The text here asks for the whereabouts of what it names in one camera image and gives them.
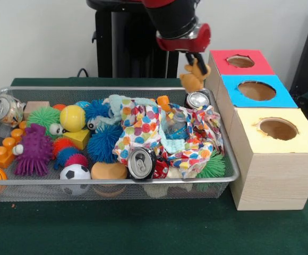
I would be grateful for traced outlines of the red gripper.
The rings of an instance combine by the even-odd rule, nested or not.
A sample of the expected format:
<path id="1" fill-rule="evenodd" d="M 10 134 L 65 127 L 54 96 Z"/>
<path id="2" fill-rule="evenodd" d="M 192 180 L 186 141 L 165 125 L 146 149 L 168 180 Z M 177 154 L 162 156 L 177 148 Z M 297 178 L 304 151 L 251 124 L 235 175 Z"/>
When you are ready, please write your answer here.
<path id="1" fill-rule="evenodd" d="M 165 51 L 190 52 L 185 53 L 189 65 L 193 65 L 194 57 L 191 53 L 195 53 L 198 60 L 198 67 L 202 74 L 207 74 L 208 69 L 200 53 L 204 52 L 210 44 L 211 30 L 207 23 L 200 23 L 188 34 L 173 39 L 163 38 L 159 31 L 156 32 L 156 40 L 159 47 Z"/>

